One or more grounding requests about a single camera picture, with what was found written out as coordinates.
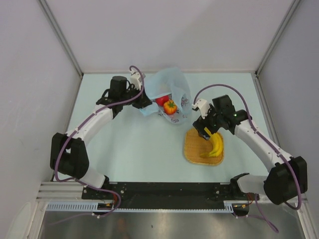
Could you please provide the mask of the yellow fake banana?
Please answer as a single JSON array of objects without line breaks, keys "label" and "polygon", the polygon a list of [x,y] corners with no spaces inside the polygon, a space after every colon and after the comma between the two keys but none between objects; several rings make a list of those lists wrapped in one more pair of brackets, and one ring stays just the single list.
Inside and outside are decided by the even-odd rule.
[{"label": "yellow fake banana", "polygon": [[202,158],[217,157],[223,152],[224,143],[220,133],[211,133],[208,128],[204,129],[210,136],[209,141],[212,144],[212,150],[210,152],[204,152],[200,154]]}]

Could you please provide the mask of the orange fake persimmon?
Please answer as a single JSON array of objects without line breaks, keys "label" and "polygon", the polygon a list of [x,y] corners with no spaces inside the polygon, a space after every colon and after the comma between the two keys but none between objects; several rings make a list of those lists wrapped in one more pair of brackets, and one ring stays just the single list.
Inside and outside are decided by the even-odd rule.
[{"label": "orange fake persimmon", "polygon": [[164,103],[163,110],[167,115],[173,115],[177,111],[177,105],[173,100],[169,100]]}]

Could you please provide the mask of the light blue plastic bag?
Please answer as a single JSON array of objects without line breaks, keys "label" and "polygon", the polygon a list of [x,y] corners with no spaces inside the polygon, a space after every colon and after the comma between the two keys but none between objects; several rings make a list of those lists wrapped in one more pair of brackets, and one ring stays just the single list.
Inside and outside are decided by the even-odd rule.
[{"label": "light blue plastic bag", "polygon": [[[190,88],[178,67],[166,68],[147,76],[144,84],[145,93],[152,104],[140,110],[143,116],[158,114],[172,124],[182,124],[187,120],[191,114]],[[164,96],[169,96],[177,105],[176,113],[168,115],[163,107],[156,103],[156,99]]]}]

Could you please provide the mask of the red fake fruit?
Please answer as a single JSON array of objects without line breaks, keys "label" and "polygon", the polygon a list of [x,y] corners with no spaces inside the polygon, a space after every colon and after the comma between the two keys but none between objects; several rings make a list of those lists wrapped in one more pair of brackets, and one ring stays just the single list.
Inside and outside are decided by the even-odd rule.
[{"label": "red fake fruit", "polygon": [[166,96],[162,96],[162,97],[159,97],[159,98],[156,98],[156,103],[160,106],[160,107],[163,107],[164,104],[169,101],[169,96],[166,95]]}]

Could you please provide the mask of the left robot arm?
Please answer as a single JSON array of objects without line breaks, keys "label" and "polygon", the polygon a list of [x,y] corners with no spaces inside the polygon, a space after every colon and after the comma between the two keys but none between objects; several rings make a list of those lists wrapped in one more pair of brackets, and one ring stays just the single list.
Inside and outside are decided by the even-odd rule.
[{"label": "left robot arm", "polygon": [[130,78],[114,76],[91,114],[75,129],[52,137],[50,168],[56,181],[74,180],[93,188],[99,199],[109,196],[109,178],[90,165],[87,146],[94,136],[125,106],[132,106],[148,116],[160,113],[172,123],[182,123],[191,111],[190,89],[182,74],[151,76],[134,72]]}]

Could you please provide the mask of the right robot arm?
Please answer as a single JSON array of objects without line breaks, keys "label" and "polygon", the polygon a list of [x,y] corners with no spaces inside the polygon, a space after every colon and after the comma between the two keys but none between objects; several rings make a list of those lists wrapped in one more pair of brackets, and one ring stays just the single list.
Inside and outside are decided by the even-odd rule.
[{"label": "right robot arm", "polygon": [[192,109],[200,111],[193,127],[201,137],[212,139],[220,128],[230,131],[257,155],[268,171],[267,176],[243,173],[233,177],[230,195],[234,199],[241,200],[248,193],[262,194],[280,205],[308,190],[306,161],[301,156],[293,157],[265,136],[247,110],[235,110],[228,95],[215,98],[212,103],[198,99]]}]

